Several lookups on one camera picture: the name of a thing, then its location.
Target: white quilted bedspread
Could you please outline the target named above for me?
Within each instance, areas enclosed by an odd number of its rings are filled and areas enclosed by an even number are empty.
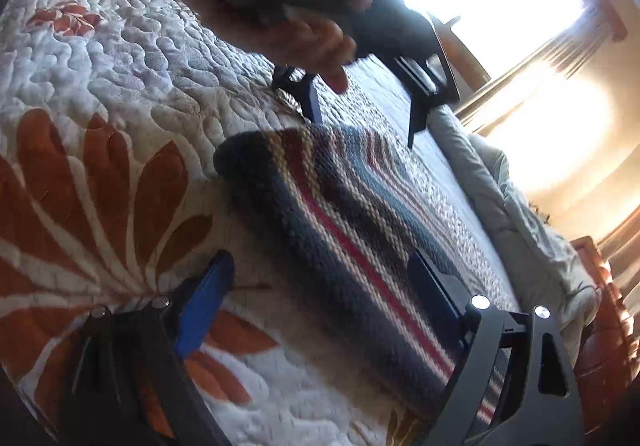
[[[272,69],[178,0],[12,0],[5,10],[0,361],[49,429],[88,308],[126,310],[170,291],[219,248],[236,260],[237,286],[186,365],[233,444],[378,446],[417,429],[282,284],[216,178],[226,138],[304,122],[270,90]],[[326,122],[397,139],[357,84],[340,97],[318,88]],[[447,253],[514,308],[438,185],[404,155]]]

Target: hand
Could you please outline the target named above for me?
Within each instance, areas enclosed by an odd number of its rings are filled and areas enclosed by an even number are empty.
[[[220,0],[182,0],[217,36],[246,52],[264,54],[273,63],[320,74],[338,94],[348,88],[343,65],[354,59],[356,45],[331,20],[290,20],[269,28],[242,20]],[[371,0],[350,0],[354,10]]]

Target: knitted fabric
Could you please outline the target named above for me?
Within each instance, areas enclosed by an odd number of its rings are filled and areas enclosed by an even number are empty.
[[[414,412],[436,415],[460,358],[421,309],[406,266],[422,248],[441,272],[465,285],[468,278],[434,238],[391,143],[349,126],[249,132],[226,140],[214,163],[262,230],[290,248],[303,269],[293,282],[324,308],[332,329]],[[496,372],[480,422],[494,414],[500,379]]]

